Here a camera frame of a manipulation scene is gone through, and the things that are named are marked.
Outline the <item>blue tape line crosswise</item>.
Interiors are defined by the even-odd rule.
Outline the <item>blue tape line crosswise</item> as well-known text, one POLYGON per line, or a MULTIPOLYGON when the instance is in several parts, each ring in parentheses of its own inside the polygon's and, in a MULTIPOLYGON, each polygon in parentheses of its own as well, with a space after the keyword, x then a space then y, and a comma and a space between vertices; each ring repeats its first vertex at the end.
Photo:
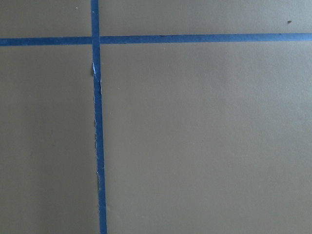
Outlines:
POLYGON ((311 33, 267 33, 267 34, 206 34, 206 35, 141 35, 98 37, 47 37, 5 38, 0 45, 91 45, 91 44, 149 44, 149 43, 203 43, 203 42, 256 42, 256 41, 311 41, 311 33))

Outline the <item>blue tape line lengthwise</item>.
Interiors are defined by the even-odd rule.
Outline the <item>blue tape line lengthwise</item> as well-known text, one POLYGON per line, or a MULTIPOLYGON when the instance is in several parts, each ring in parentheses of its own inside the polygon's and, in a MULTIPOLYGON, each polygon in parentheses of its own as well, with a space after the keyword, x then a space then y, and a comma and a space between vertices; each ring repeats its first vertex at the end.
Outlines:
POLYGON ((105 196, 105 169, 104 169, 104 138, 102 117, 102 93, 101 93, 101 58, 100 58, 100 31, 99 31, 99 1, 91 1, 92 22, 92 50, 94 72, 94 107, 95 107, 95 135, 97 154, 98 177, 98 210, 99 231, 107 233, 106 196, 105 196))

